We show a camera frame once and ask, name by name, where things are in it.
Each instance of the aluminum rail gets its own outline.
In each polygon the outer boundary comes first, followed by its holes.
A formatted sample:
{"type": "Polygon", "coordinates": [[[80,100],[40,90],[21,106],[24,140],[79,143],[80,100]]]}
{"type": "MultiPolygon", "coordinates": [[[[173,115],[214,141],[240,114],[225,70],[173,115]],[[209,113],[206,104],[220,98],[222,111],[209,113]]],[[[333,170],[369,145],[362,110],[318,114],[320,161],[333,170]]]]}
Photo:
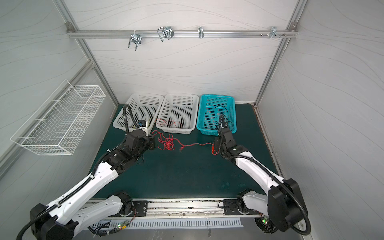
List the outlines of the aluminum rail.
{"type": "MultiPolygon", "coordinates": [[[[149,31],[73,31],[67,32],[70,38],[130,38],[135,32],[143,39],[159,38],[156,30],[149,31]]],[[[174,30],[172,38],[199,38],[198,30],[174,30]]],[[[280,37],[275,38],[295,38],[296,31],[277,30],[280,37]]],[[[204,38],[269,38],[271,30],[204,30],[204,38]]]]}

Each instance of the white wire mesh basket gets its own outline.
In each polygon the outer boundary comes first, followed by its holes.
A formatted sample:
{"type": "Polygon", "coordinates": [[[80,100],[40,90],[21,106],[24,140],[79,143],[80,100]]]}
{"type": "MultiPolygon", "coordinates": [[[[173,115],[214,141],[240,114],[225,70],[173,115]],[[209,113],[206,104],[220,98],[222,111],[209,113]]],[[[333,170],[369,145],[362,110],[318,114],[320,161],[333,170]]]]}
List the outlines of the white wire mesh basket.
{"type": "MultiPolygon", "coordinates": [[[[139,93],[132,94],[128,99],[127,103],[131,106],[133,117],[136,122],[138,120],[145,120],[148,122],[148,133],[152,131],[153,125],[155,124],[155,119],[159,114],[161,104],[164,97],[161,95],[149,94],[149,93],[139,93]]],[[[132,122],[131,116],[127,109],[127,121],[128,121],[128,131],[132,132],[137,129],[132,122]]],[[[119,114],[116,116],[116,119],[113,121],[113,127],[125,131],[124,117],[122,114],[122,109],[119,114]]]]}
{"type": "Polygon", "coordinates": [[[156,127],[164,132],[190,134],[196,126],[199,97],[192,94],[167,94],[156,127]]]}
{"type": "Polygon", "coordinates": [[[11,141],[37,155],[72,155],[104,99],[98,85],[72,86],[66,80],[11,141]],[[55,94],[60,97],[51,100],[55,94]]]}

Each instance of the blue basket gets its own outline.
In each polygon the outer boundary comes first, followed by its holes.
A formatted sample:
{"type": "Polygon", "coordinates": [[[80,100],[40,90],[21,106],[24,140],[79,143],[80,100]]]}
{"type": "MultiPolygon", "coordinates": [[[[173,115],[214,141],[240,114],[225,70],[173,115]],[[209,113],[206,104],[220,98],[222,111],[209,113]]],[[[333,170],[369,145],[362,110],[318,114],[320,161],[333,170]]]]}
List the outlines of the blue basket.
{"type": "Polygon", "coordinates": [[[229,128],[232,133],[235,133],[237,130],[235,99],[222,95],[202,95],[199,113],[197,114],[197,129],[202,134],[217,136],[216,127],[218,126],[220,114],[228,118],[229,128]]]}

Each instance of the plastic basket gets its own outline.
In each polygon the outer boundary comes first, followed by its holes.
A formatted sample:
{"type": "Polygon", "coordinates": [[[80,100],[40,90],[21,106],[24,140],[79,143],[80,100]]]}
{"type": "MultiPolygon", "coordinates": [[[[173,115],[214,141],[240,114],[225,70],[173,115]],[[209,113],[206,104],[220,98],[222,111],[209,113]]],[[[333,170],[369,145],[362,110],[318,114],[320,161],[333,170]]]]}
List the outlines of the plastic basket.
{"type": "Polygon", "coordinates": [[[97,85],[65,80],[11,140],[37,155],[72,155],[104,99],[97,85]]]}
{"type": "MultiPolygon", "coordinates": [[[[151,132],[153,125],[155,124],[155,119],[159,114],[161,104],[164,97],[161,95],[155,94],[132,94],[128,99],[127,103],[131,106],[133,117],[136,121],[145,120],[148,122],[148,133],[151,132]]],[[[131,116],[127,110],[127,120],[128,120],[128,131],[132,132],[137,129],[134,123],[132,122],[131,116]]],[[[115,121],[112,124],[113,127],[125,131],[124,117],[122,114],[122,109],[117,115],[115,121]]]]}
{"type": "Polygon", "coordinates": [[[228,119],[232,133],[236,128],[235,99],[221,95],[202,95],[200,98],[197,129],[202,134],[217,136],[218,117],[223,114],[228,119]]]}
{"type": "Polygon", "coordinates": [[[156,127],[164,132],[190,134],[196,125],[199,96],[167,94],[161,106],[156,127]]]}

